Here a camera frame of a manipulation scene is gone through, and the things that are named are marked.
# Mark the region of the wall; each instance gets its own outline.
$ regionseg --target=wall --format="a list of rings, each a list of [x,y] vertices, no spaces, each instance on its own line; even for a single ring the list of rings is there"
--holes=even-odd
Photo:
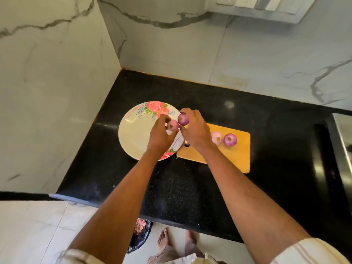
[[[206,12],[206,0],[98,0],[121,66],[352,110],[352,0],[297,25]]]
[[[119,71],[96,0],[0,0],[0,191],[56,191]]]

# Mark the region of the white plate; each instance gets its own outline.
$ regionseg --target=white plate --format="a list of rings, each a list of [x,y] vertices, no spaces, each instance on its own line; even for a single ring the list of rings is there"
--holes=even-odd
[[[149,101],[133,107],[124,115],[119,126],[119,140],[123,150],[129,156],[136,160],[142,157],[147,150],[150,131],[161,114],[169,115],[171,119],[177,120],[180,112],[167,103]],[[183,141],[181,132],[178,132],[169,150],[165,152],[160,160],[176,153],[182,146]]]

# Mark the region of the sleeve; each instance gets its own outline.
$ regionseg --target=sleeve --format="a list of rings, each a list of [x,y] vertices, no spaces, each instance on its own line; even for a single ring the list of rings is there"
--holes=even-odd
[[[62,251],[50,264],[104,264],[96,257],[77,249]]]
[[[307,238],[290,246],[271,264],[350,264],[334,247],[317,238]]]

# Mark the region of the person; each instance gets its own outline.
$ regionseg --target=person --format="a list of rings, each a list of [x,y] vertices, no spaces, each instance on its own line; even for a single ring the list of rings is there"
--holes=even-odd
[[[257,264],[345,264],[348,260],[328,243],[312,238],[289,214],[236,168],[212,142],[198,110],[184,108],[189,124],[183,137],[204,157],[250,255]],[[55,261],[61,264],[120,264],[129,246],[144,193],[158,159],[174,141],[161,115],[150,132],[146,152]],[[179,258],[167,230],[158,240],[159,252],[148,264],[214,263],[197,247],[196,233],[186,231],[186,257]]]

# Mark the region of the floor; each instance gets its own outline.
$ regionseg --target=floor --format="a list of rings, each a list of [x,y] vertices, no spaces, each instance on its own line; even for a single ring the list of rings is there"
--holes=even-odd
[[[66,249],[97,209],[65,201],[0,201],[0,263],[47,264]],[[147,242],[126,254],[124,264],[146,263],[166,225],[155,223]],[[174,247],[184,254],[184,230],[168,227]],[[228,264],[253,264],[244,244],[201,234],[203,252]]]

